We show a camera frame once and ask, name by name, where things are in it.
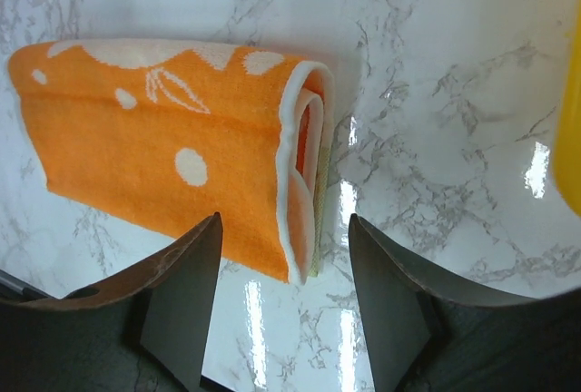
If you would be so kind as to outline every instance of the orange towel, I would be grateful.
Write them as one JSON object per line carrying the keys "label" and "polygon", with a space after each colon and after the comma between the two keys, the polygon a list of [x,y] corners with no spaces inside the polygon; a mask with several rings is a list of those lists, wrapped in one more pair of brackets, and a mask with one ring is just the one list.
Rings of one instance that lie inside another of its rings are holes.
{"label": "orange towel", "polygon": [[9,72],[50,191],[174,238],[219,211],[225,257],[304,282],[332,138],[325,65],[227,44],[71,40],[17,51]]}

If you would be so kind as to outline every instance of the white leaf pattern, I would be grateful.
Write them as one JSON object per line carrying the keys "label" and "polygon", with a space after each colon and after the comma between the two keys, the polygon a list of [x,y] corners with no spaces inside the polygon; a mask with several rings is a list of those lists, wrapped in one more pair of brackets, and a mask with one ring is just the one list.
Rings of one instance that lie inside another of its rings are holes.
{"label": "white leaf pattern", "polygon": [[218,71],[226,69],[236,49],[237,46],[231,44],[197,43],[192,45],[192,50]]}
{"label": "white leaf pattern", "polygon": [[[190,99],[189,103],[184,102],[179,97],[172,94],[170,90],[168,90],[167,87],[163,84],[162,77],[172,81],[180,88],[182,88]],[[195,113],[210,113],[210,109],[208,109],[208,107],[200,99],[198,99],[198,97],[196,97],[186,82],[184,82],[175,74],[163,69],[162,67],[152,69],[145,77],[145,91],[147,96],[154,103],[157,103],[158,101],[158,90],[165,94],[165,96],[172,102],[177,103],[180,106],[189,109],[190,111],[194,111]]]}
{"label": "white leaf pattern", "polygon": [[251,52],[244,58],[244,68],[248,74],[261,76],[283,61],[284,56],[274,52]]}

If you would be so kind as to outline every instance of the marble surface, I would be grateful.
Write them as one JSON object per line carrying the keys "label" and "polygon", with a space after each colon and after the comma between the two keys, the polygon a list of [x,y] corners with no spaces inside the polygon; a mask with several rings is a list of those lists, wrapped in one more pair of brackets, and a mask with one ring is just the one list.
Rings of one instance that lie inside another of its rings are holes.
{"label": "marble surface", "polygon": [[[237,391],[371,391],[347,247],[356,211],[463,276],[544,297],[581,284],[581,222],[550,175],[576,0],[0,0],[0,54],[147,36],[307,53],[337,75],[322,273],[222,262],[203,373]],[[0,268],[57,296],[164,236],[44,190],[0,78]]]}

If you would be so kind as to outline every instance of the white pattern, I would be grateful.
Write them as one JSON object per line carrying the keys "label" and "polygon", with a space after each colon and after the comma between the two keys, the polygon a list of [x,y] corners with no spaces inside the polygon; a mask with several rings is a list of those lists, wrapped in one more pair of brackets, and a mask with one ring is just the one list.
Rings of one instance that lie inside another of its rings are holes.
{"label": "white pattern", "polygon": [[284,56],[273,52],[252,52],[244,58],[244,68],[248,74],[260,76],[284,61]]}
{"label": "white pattern", "polygon": [[189,50],[216,70],[223,70],[236,50],[235,45],[201,41],[119,38],[60,41],[50,46],[47,56],[52,58],[76,45],[100,63],[128,70],[152,67]]}
{"label": "white pattern", "polygon": [[[187,94],[190,101],[193,102],[193,105],[188,104],[186,102],[183,102],[180,98],[173,95],[170,92],[170,90],[168,90],[167,87],[163,84],[162,78],[160,76],[163,76],[164,78],[172,81],[173,83],[178,85],[180,88],[182,88],[185,91],[185,93]],[[154,68],[145,76],[145,91],[147,92],[147,96],[154,103],[157,103],[157,101],[158,101],[158,98],[157,98],[157,90],[158,89],[160,91],[162,91],[162,93],[164,93],[165,96],[168,99],[170,99],[172,102],[177,103],[180,106],[183,106],[184,108],[189,109],[190,111],[194,111],[195,113],[210,113],[210,110],[208,109],[208,107],[205,104],[203,104],[198,99],[198,97],[196,97],[196,95],[193,93],[192,89],[190,88],[190,86],[188,86],[188,84],[186,82],[184,82],[182,79],[180,79],[175,74],[170,73],[161,67]]]}
{"label": "white pattern", "polygon": [[127,93],[123,88],[117,88],[115,90],[115,97],[124,109],[132,109],[137,105],[137,99]]}
{"label": "white pattern", "polygon": [[215,70],[222,71],[228,65],[236,47],[231,44],[198,43],[192,50]]}
{"label": "white pattern", "polygon": [[46,82],[47,82],[46,74],[44,74],[43,72],[41,72],[38,69],[34,69],[33,79],[35,79],[38,83],[41,83],[42,85],[46,85]]}
{"label": "white pattern", "polygon": [[184,148],[175,154],[175,170],[190,186],[203,186],[208,181],[206,162],[193,149]]}

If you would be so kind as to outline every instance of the glossy table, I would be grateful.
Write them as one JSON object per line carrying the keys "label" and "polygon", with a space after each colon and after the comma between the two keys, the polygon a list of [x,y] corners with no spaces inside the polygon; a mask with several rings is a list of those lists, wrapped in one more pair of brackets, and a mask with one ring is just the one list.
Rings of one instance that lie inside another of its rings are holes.
{"label": "glossy table", "polygon": [[[576,0],[1,0],[0,52],[85,36],[305,53],[337,76],[322,272],[222,262],[203,374],[234,390],[371,391],[352,212],[463,276],[544,297],[581,283],[581,223],[549,171]],[[44,189],[0,81],[0,267],[55,295],[169,243]]]}

